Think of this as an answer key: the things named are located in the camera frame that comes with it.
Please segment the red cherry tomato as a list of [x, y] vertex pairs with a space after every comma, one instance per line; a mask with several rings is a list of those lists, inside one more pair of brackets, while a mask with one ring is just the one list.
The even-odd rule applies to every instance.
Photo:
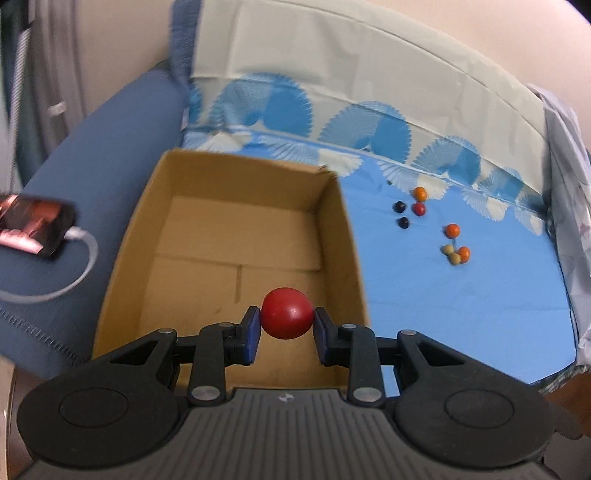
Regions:
[[270, 291], [260, 308], [260, 323], [271, 337], [293, 340], [303, 336], [314, 322], [314, 305], [304, 293], [280, 287]]

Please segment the dark purple fruit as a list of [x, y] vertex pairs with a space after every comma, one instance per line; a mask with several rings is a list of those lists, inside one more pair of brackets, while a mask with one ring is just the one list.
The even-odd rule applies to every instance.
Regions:
[[397, 213], [404, 213], [407, 208], [407, 204], [403, 201], [398, 201], [394, 203], [393, 209]]
[[402, 229], [408, 229], [410, 227], [410, 221], [407, 217], [401, 217], [397, 221], [398, 225]]

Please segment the orange fruit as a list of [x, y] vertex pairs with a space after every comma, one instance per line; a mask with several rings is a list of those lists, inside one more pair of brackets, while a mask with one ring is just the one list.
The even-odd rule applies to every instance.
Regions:
[[460, 234], [461, 234], [461, 229], [460, 229], [460, 226], [457, 224], [448, 224], [445, 227], [445, 235], [449, 239], [456, 239], [460, 236]]
[[417, 202], [425, 202], [429, 198], [427, 190], [421, 186], [414, 189], [413, 196]]
[[466, 247], [466, 246], [460, 247], [458, 249], [457, 253], [460, 255], [460, 259], [461, 259], [462, 263], [466, 263], [470, 260], [471, 251], [468, 247]]

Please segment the red small fruit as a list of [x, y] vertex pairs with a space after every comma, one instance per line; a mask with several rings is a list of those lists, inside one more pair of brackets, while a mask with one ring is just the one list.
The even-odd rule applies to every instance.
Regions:
[[426, 206], [423, 202], [416, 202], [412, 205], [412, 211], [419, 217], [424, 216], [426, 214]]

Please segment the brown cardboard box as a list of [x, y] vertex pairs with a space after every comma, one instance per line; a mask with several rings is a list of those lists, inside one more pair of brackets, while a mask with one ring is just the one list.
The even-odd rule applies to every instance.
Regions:
[[369, 324], [339, 178], [324, 167], [171, 150], [154, 169], [118, 252], [93, 353], [161, 328], [236, 323], [291, 287], [335, 324]]

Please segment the blue sofa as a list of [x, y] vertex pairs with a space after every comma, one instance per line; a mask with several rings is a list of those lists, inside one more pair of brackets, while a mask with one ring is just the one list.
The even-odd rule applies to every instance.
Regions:
[[162, 154], [181, 139], [187, 93], [161, 62], [89, 115], [43, 163], [24, 193], [65, 200], [94, 236], [98, 258], [69, 293], [36, 305], [1, 305], [1, 354], [42, 380], [82, 363], [129, 219]]

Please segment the black smartphone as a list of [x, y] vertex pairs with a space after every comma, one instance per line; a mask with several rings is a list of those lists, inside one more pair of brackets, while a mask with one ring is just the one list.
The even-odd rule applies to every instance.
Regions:
[[23, 194], [1, 195], [2, 247], [49, 258], [60, 249], [75, 221], [71, 203]]

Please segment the blue patterned sheet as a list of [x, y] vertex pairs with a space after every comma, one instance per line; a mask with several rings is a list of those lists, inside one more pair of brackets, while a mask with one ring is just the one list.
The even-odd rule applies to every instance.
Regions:
[[[576, 361], [544, 109], [530, 87], [365, 1], [176, 1], [169, 41], [189, 91], [184, 149], [339, 176], [380, 331], [452, 342], [459, 330], [461, 350], [525, 381], [589, 371]], [[470, 260], [452, 265], [447, 244]]]

